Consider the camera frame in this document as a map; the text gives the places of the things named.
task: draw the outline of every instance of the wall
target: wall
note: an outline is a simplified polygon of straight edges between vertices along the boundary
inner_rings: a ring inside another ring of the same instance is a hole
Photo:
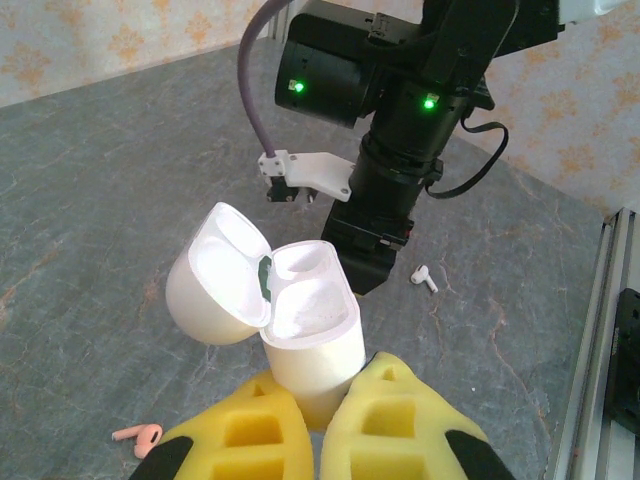
[[[237,42],[262,0],[0,0],[0,106]],[[421,0],[336,0],[420,19]],[[640,211],[640,0],[497,59],[504,158],[613,213]],[[493,151],[494,134],[462,136]]]
[[[336,0],[418,22],[421,1]],[[470,125],[511,130],[505,158],[605,214],[640,211],[640,0],[570,25],[559,41],[500,58],[487,73],[498,107]],[[501,134],[468,135],[494,151]]]
[[[0,0],[0,106],[239,40],[262,0]]]

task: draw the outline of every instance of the earbud case lid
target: earbud case lid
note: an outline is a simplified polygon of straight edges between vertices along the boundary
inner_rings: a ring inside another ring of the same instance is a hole
[[[211,345],[238,343],[271,321],[272,251],[235,208],[218,203],[176,260],[167,306],[189,336]]]

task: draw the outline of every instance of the marble surface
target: marble surface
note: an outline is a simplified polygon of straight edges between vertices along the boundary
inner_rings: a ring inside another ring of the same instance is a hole
[[[218,201],[274,247],[318,238],[330,202],[272,205],[235,84],[234,48],[0,110],[0,478],[127,478],[113,430],[171,427],[267,368],[258,337],[206,347],[163,291]],[[277,144],[355,159],[343,130],[271,102],[279,49],[255,54]],[[487,154],[457,139],[441,188]],[[504,163],[469,194],[423,196],[388,283],[360,299],[389,351],[489,435],[518,479],[546,465],[586,313],[600,215]],[[412,286],[420,263],[441,292]],[[316,450],[321,438],[314,436]]]

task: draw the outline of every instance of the white bracket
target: white bracket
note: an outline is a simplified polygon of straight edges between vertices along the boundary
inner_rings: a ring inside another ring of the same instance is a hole
[[[262,154],[258,160],[260,172],[268,185],[272,177],[284,177],[289,187],[311,188],[341,202],[351,198],[349,177],[355,164],[331,153],[296,153],[276,150],[276,156]]]

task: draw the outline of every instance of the white earbud case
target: white earbud case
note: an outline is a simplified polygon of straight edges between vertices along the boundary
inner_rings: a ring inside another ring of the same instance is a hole
[[[275,380],[324,430],[365,362],[360,309],[330,243],[272,251],[218,203],[174,264],[167,305],[189,336],[229,345],[260,332]]]

